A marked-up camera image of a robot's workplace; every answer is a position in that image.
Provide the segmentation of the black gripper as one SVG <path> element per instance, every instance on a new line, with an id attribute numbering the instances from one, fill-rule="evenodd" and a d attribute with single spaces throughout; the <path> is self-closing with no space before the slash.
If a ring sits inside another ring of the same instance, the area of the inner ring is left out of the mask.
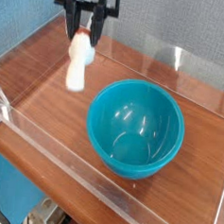
<path id="1" fill-rule="evenodd" d="M 72 40 L 79 29 L 79 20 L 82 10 L 94 12 L 91 26 L 91 47 L 95 47 L 101 37 L 104 26 L 104 17 L 119 16 L 121 0 L 55 0 L 54 3 L 62 5 L 66 10 L 65 22 L 68 38 Z"/>

